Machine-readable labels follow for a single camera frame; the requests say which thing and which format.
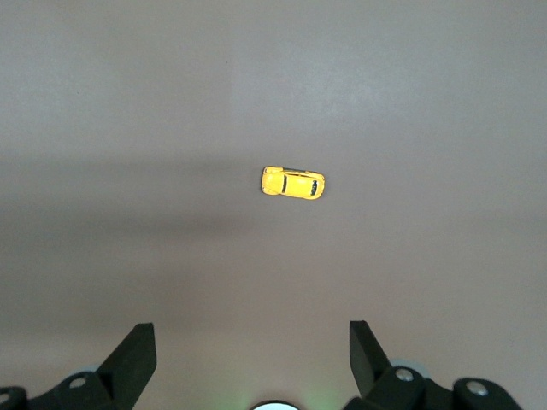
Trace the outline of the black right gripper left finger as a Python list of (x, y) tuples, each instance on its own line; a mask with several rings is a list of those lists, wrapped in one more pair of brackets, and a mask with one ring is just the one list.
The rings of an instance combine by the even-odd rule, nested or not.
[(77, 372), (34, 398), (24, 388), (1, 388), (2, 409), (132, 409), (156, 369), (155, 329), (135, 325), (92, 372)]

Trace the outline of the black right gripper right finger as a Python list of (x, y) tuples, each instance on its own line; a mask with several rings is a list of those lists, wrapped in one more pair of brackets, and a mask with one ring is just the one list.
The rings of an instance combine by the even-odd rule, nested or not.
[(350, 369), (359, 396), (347, 409), (467, 409), (519, 410), (521, 406), (502, 386), (482, 378), (460, 378), (451, 389), (436, 384), (410, 366), (395, 366), (369, 324), (349, 325)]

